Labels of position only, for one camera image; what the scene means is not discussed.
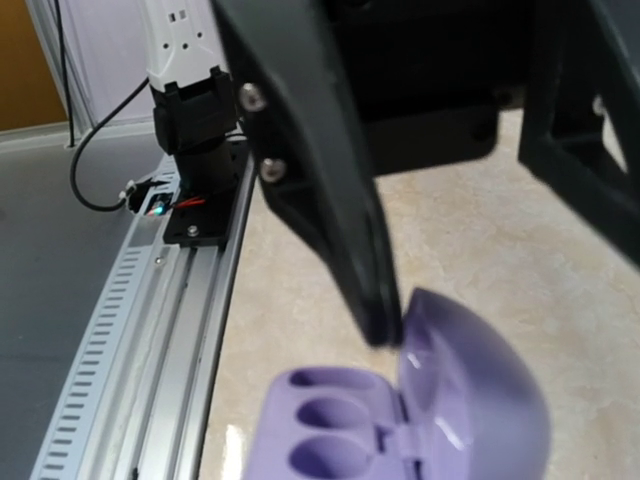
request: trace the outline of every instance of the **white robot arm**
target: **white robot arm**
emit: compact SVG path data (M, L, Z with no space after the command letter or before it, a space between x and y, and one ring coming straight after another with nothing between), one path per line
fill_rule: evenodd
M220 68L224 56L211 5L206 0L137 2L156 137L180 174L180 196L159 199L154 205L160 207L153 210L173 210L166 243L223 243L248 150L228 141L238 115L231 77ZM175 205L190 208L178 215Z
M224 67L211 5L201 0L137 0L145 29L147 72L154 90L185 88Z

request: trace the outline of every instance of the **bolt head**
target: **bolt head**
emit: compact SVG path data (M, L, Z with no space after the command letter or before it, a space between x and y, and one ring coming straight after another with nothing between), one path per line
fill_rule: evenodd
M245 83L242 88L240 88L238 97L240 105L247 112L255 113L267 108L267 101L265 100L260 87L254 83Z
M191 238L197 237L198 235L200 235L200 229L196 225L191 225L187 229L187 235L189 235Z
M260 165L260 177L267 183L277 183L287 174L287 164L279 158L265 158Z
M607 114L607 108L604 106L604 100L600 95L593 100L593 113L599 117L604 117Z

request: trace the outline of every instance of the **black metal frame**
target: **black metal frame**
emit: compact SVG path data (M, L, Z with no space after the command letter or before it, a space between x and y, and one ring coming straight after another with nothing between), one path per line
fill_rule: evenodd
M640 265L640 2L540 0L520 160ZM603 144L600 96L627 162Z
M500 90L527 87L521 162L640 265L640 2L213 3L236 89L266 99L245 115L256 159L288 166L262 182L269 207L325 261L369 344L402 330L371 177L488 154Z
M249 161L249 146L246 141L229 143L232 168L237 178L236 186L204 195L206 203L203 205L172 211L163 235L166 244L177 244L183 248L226 245L240 195L241 180ZM176 203L188 200L191 195L181 191ZM193 227L196 229L195 233L190 233L189 229Z

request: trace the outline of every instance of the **gray floor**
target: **gray floor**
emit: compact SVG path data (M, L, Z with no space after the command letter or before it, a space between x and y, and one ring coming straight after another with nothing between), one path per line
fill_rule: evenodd
M0 479L28 478L78 344L127 231L71 195L71 152L0 154ZM150 135L96 140L81 188L110 201L157 165Z

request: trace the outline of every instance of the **beige marble surface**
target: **beige marble surface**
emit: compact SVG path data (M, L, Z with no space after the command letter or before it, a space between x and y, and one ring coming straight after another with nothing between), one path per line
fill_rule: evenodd
M402 297L422 286L462 301L524 357L553 416L547 478L637 479L640 275L517 164L520 121L504 116L486 161L379 182ZM395 363L394 353L365 348L322 263L258 190L201 478L240 480L278 373L346 365L393 380Z

